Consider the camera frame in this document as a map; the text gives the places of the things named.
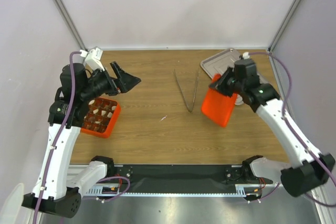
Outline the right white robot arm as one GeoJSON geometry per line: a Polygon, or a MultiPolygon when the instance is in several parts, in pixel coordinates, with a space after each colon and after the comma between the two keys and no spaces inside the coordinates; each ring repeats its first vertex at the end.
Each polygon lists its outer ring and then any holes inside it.
{"type": "Polygon", "coordinates": [[[293,197],[298,197],[335,181],[332,170],[335,158],[323,154],[307,139],[286,110],[286,104],[270,83],[263,83],[257,74],[256,63],[239,59],[223,74],[217,74],[202,104],[202,112],[216,124],[225,127],[232,114],[235,99],[241,96],[271,129],[285,150],[289,163],[254,156],[245,161],[242,178],[254,183],[260,177],[283,185],[293,197]]]}

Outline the orange box lid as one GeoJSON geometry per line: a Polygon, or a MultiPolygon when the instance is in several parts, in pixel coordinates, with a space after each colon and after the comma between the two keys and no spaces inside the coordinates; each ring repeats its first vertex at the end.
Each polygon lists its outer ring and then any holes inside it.
{"type": "Polygon", "coordinates": [[[201,112],[215,124],[226,127],[233,112],[237,94],[231,97],[208,88],[201,106],[201,112]]]}

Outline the metal tray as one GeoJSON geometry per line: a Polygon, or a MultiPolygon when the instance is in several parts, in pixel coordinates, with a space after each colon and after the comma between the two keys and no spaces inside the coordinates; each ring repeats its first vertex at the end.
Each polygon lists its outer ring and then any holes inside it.
{"type": "MultiPolygon", "coordinates": [[[[252,59],[252,55],[255,55],[256,53],[249,52],[249,54],[250,59],[252,59]]],[[[201,62],[201,67],[206,72],[206,74],[213,78],[212,82],[214,82],[221,77],[221,75],[227,70],[228,67],[234,68],[234,63],[240,60],[240,55],[241,54],[236,49],[227,49],[203,60],[201,62]]],[[[262,98],[242,98],[239,94],[237,94],[237,96],[240,96],[245,104],[248,104],[252,108],[264,104],[266,101],[269,100],[269,97],[271,95],[271,85],[262,79],[258,70],[257,74],[260,78],[260,89],[263,90],[262,98]]]]}

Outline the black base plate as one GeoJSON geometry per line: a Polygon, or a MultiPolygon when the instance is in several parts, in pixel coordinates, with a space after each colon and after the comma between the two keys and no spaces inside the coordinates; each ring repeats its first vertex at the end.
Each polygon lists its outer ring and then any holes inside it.
{"type": "Polygon", "coordinates": [[[224,184],[270,183],[245,171],[241,165],[225,164],[124,164],[115,165],[115,175],[128,178],[131,185],[210,180],[224,184]]]}

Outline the aluminium frame rail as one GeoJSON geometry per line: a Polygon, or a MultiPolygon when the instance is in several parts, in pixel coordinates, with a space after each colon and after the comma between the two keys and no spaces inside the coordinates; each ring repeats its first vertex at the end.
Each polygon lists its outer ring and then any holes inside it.
{"type": "Polygon", "coordinates": [[[85,183],[90,177],[89,165],[70,165],[67,172],[67,182],[85,183]]]}

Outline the orange compartment chocolate box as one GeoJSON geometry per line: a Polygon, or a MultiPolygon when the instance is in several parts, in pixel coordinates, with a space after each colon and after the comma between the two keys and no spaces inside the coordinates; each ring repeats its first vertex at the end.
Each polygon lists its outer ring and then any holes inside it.
{"type": "Polygon", "coordinates": [[[93,135],[99,138],[109,138],[121,112],[121,107],[119,103],[114,100],[102,97],[95,98],[93,100],[94,104],[89,104],[89,112],[84,118],[81,133],[93,135]],[[112,106],[116,106],[117,108],[112,111],[112,106]],[[95,109],[99,109],[99,111],[94,114],[93,110],[95,109]],[[104,116],[101,115],[102,110],[107,112],[104,116]],[[113,113],[111,118],[107,117],[109,112],[113,113]]]}

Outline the metal tongs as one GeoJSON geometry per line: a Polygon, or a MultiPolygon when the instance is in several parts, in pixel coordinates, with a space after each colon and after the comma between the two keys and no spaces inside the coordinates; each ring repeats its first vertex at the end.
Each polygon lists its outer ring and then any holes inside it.
{"type": "Polygon", "coordinates": [[[197,89],[198,89],[198,83],[199,83],[199,75],[200,75],[200,72],[197,70],[195,73],[195,81],[194,81],[193,89],[190,90],[189,93],[186,93],[185,89],[183,89],[181,85],[181,82],[177,75],[176,70],[175,69],[173,70],[173,76],[174,76],[177,88],[180,92],[185,108],[187,109],[189,113],[192,113],[195,107],[195,101],[196,101],[196,95],[197,95],[197,89]]]}

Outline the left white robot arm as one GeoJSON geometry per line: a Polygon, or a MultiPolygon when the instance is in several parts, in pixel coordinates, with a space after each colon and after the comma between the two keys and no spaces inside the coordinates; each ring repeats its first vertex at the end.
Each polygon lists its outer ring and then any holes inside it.
{"type": "Polygon", "coordinates": [[[89,165],[70,182],[68,167],[77,137],[89,112],[89,102],[103,94],[127,93],[141,79],[125,72],[116,62],[111,64],[115,77],[104,69],[87,76],[81,63],[70,63],[60,74],[53,104],[49,108],[48,144],[41,173],[31,193],[25,194],[23,207],[35,213],[72,218],[78,212],[84,194],[97,182],[110,182],[116,168],[112,158],[95,156],[89,165]]]}

